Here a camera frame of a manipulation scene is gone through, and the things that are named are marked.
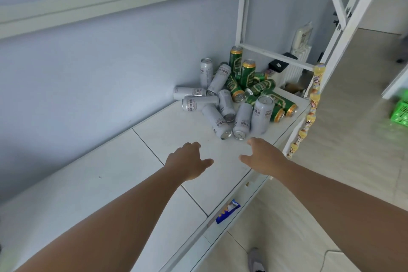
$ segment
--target wall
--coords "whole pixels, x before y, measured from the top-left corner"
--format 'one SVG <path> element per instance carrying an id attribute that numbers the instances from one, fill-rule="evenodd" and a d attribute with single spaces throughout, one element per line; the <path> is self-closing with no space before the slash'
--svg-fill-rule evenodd
<path id="1" fill-rule="evenodd" d="M 282 54 L 290 51 L 296 30 L 312 21 L 308 62 L 315 64 L 334 32 L 333 12 L 331 0 L 250 0 L 245 42 Z"/>
<path id="2" fill-rule="evenodd" d="M 408 32 L 408 0 L 374 0 L 360 28 L 405 34 Z"/>
<path id="3" fill-rule="evenodd" d="M 237 8 L 173 0 L 1 40 L 0 201 L 170 104 L 202 57 L 227 60 Z"/>

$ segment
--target green plastic basket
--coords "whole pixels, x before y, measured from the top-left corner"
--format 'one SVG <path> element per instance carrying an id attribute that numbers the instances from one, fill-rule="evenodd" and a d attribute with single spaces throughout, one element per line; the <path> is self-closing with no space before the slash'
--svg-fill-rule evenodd
<path id="1" fill-rule="evenodd" d="M 408 127 L 408 89 L 398 101 L 394 113 L 391 116 L 391 121 Z"/>

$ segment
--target beer can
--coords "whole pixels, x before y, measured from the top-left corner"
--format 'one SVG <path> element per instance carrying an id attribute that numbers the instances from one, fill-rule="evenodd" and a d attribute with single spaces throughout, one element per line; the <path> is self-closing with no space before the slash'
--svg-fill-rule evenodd
<path id="1" fill-rule="evenodd" d="M 240 46 L 233 46 L 230 51 L 230 67 L 231 73 L 235 74 L 241 71 L 242 48 Z"/>
<path id="2" fill-rule="evenodd" d="M 250 95 L 258 96 L 262 93 L 264 89 L 274 89 L 276 87 L 276 83 L 273 79 L 268 79 L 263 82 L 259 82 L 258 84 L 252 85 L 249 88 L 245 89 L 245 97 L 249 97 Z"/>
<path id="3" fill-rule="evenodd" d="M 227 123 L 231 123 L 235 119 L 234 104 L 232 103 L 231 93 L 227 89 L 222 89 L 218 93 L 220 99 L 220 113 L 225 118 Z"/>
<path id="4" fill-rule="evenodd" d="M 207 89 L 213 80 L 214 74 L 213 62 L 210 58 L 203 58 L 200 65 L 200 84 L 202 88 Z"/>
<path id="5" fill-rule="evenodd" d="M 212 80 L 210 86 L 207 88 L 207 94 L 215 96 L 223 88 L 229 75 L 231 74 L 231 67 L 221 64 Z"/>
<path id="6" fill-rule="evenodd" d="M 265 81 L 268 79 L 268 73 L 264 72 L 255 72 L 253 83 L 257 84 L 259 82 Z"/>
<path id="7" fill-rule="evenodd" d="M 263 90 L 261 95 L 272 97 L 275 103 L 282 107 L 282 109 L 285 111 L 285 115 L 288 117 L 293 116 L 298 110 L 298 106 L 294 102 L 275 93 L 272 89 L 268 88 Z"/>
<path id="8" fill-rule="evenodd" d="M 231 93 L 232 100 L 234 100 L 235 102 L 240 102 L 245 98 L 244 91 L 239 87 L 238 82 L 236 79 L 234 79 L 232 73 L 228 76 L 225 85 Z"/>
<path id="9" fill-rule="evenodd" d="M 272 110 L 271 122 L 278 123 L 283 116 L 285 116 L 285 111 L 275 103 Z"/>
<path id="10" fill-rule="evenodd" d="M 253 106 L 257 99 L 258 99 L 257 96 L 250 95 L 250 96 L 245 98 L 245 103 L 249 103 L 250 105 Z"/>
<path id="11" fill-rule="evenodd" d="M 239 80 L 242 88 L 248 88 L 253 85 L 255 73 L 255 60 L 247 59 L 241 66 L 241 78 Z"/>
<path id="12" fill-rule="evenodd" d="M 181 101 L 183 111 L 188 112 L 202 110 L 207 104 L 218 106 L 220 101 L 217 96 L 185 97 Z"/>
<path id="13" fill-rule="evenodd" d="M 176 100 L 182 100 L 186 96 L 205 96 L 206 93 L 207 93 L 207 90 L 203 88 L 176 86 L 173 89 L 173 98 Z"/>
<path id="14" fill-rule="evenodd" d="M 273 99 L 268 96 L 260 96 L 256 100 L 251 118 L 251 128 L 254 134 L 261 135 L 266 132 L 274 105 Z"/>
<path id="15" fill-rule="evenodd" d="M 215 132 L 218 138 L 225 140 L 229 138 L 232 134 L 230 125 L 222 117 L 221 113 L 218 112 L 214 104 L 208 104 L 202 109 L 203 115 L 207 118 L 212 126 L 212 130 Z"/>
<path id="16" fill-rule="evenodd" d="M 240 105 L 237 117 L 235 118 L 234 128 L 232 133 L 238 140 L 243 140 L 249 135 L 251 129 L 253 107 L 249 103 L 243 103 Z"/>

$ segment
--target gray shoe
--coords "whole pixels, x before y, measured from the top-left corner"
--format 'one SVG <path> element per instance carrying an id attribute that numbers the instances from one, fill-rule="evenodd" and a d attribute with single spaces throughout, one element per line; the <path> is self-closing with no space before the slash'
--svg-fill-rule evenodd
<path id="1" fill-rule="evenodd" d="M 248 253 L 248 268 L 249 272 L 262 271 L 266 272 L 265 265 L 263 264 L 261 254 L 257 248 L 253 248 Z"/>

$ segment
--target wall molding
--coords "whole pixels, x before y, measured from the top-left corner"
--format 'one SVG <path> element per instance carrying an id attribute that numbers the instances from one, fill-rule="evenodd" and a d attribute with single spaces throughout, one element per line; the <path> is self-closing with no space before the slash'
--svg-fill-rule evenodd
<path id="1" fill-rule="evenodd" d="M 0 6 L 0 39 L 167 0 L 40 0 Z"/>

